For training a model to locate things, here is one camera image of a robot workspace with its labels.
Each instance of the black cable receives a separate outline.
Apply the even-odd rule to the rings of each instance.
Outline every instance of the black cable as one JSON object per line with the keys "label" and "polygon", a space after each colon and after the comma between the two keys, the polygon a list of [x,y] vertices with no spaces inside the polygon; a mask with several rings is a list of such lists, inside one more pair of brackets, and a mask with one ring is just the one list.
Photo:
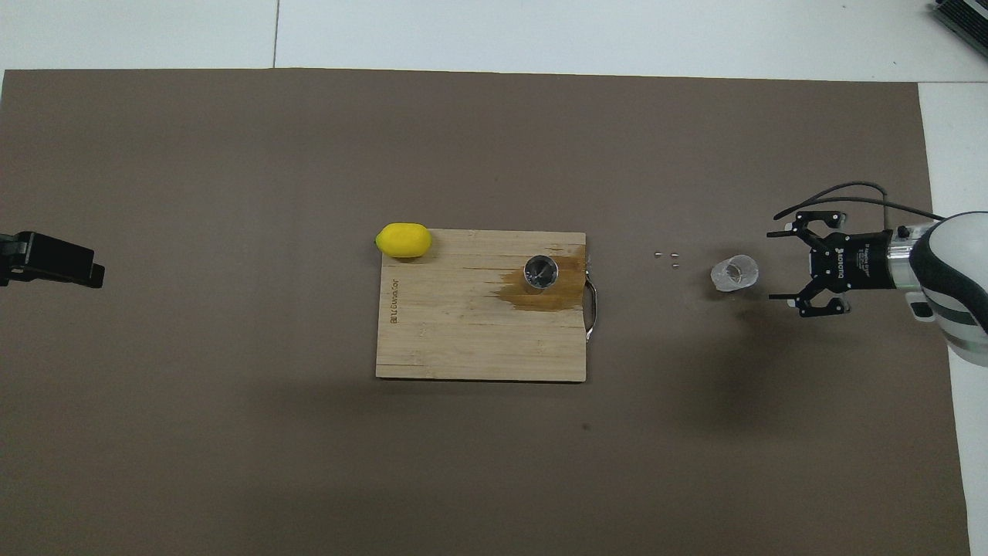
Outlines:
{"label": "black cable", "polygon": [[[823,197],[824,195],[826,195],[828,193],[833,193],[834,191],[837,191],[838,189],[844,189],[846,187],[854,187],[854,186],[857,186],[857,185],[860,185],[860,186],[863,186],[863,187],[870,187],[871,189],[874,189],[874,190],[878,191],[879,193],[881,193],[881,200],[882,201],[885,201],[885,202],[888,201],[888,192],[885,191],[885,188],[884,187],[878,185],[877,183],[870,182],[870,181],[849,181],[849,182],[846,182],[846,183],[841,183],[841,184],[835,185],[833,187],[828,187],[827,189],[824,189],[820,193],[817,193],[816,195],[810,197],[809,199],[806,199],[806,201],[803,201],[803,203],[806,203],[807,201],[815,201],[815,200],[819,199],[820,197]],[[884,229],[885,230],[890,230],[890,227],[888,225],[888,206],[887,205],[882,206],[882,208],[881,208],[881,220],[882,220],[881,223],[884,226]]]}
{"label": "black cable", "polygon": [[811,207],[813,205],[822,205],[824,203],[839,203],[839,202],[869,203],[871,205],[881,205],[882,207],[888,207],[890,209],[896,209],[896,210],[899,210],[899,211],[904,211],[904,212],[907,212],[907,213],[912,213],[914,215],[918,215],[918,216],[921,216],[921,217],[926,217],[928,219],[933,219],[933,220],[943,220],[944,219],[944,217],[939,216],[939,215],[935,215],[933,213],[928,213],[926,211],[921,211],[919,209],[914,209],[912,207],[907,207],[905,205],[900,205],[898,203],[892,203],[890,201],[885,201],[885,200],[869,199],[868,197],[829,197],[827,199],[816,198],[816,199],[811,199],[811,200],[808,200],[808,201],[803,201],[802,203],[799,203],[798,205],[794,205],[792,207],[789,207],[788,209],[785,209],[784,211],[782,211],[782,212],[778,213],[777,215],[773,216],[772,217],[772,220],[778,220],[778,219],[780,219],[780,218],[782,218],[782,217],[784,217],[786,215],[792,214],[795,211],[798,211],[799,209],[802,209],[802,208],[805,208],[805,207]]}

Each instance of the white floor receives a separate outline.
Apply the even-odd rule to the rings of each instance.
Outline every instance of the white floor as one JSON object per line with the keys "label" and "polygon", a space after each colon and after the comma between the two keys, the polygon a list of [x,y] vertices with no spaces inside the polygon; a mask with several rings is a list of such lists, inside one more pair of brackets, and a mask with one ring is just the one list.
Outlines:
{"label": "white floor", "polygon": [[[930,4],[0,0],[0,71],[307,66],[918,81],[934,210],[988,210],[988,58],[934,21]],[[971,551],[988,554],[988,369],[951,356],[950,376]]]}

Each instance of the black vent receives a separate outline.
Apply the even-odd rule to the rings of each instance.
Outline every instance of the black vent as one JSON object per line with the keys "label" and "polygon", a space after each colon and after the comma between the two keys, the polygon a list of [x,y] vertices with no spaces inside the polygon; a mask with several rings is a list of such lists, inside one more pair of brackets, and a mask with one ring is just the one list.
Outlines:
{"label": "black vent", "polygon": [[934,15],[951,31],[988,56],[988,19],[982,15],[988,11],[988,0],[973,1],[977,2],[978,8],[965,0],[938,0]]}

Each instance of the brown mat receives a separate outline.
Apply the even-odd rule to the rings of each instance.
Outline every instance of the brown mat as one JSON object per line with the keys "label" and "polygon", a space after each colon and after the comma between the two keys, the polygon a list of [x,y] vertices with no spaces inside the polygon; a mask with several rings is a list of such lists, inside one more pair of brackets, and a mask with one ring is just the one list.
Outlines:
{"label": "brown mat", "polygon": [[[8,71],[0,141],[0,232],[107,267],[0,291],[4,554],[967,553],[936,329],[765,300],[777,209],[929,208],[915,85]],[[375,379],[392,221],[586,232],[588,382]]]}

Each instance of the wood grain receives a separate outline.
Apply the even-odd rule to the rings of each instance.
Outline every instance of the wood grain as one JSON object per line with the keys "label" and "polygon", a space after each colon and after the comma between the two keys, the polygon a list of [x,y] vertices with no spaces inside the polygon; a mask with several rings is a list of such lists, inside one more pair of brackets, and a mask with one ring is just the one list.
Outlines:
{"label": "wood grain", "polygon": [[[583,233],[430,232],[424,256],[381,258],[378,377],[586,380]],[[538,254],[559,266],[545,290],[522,272]]]}

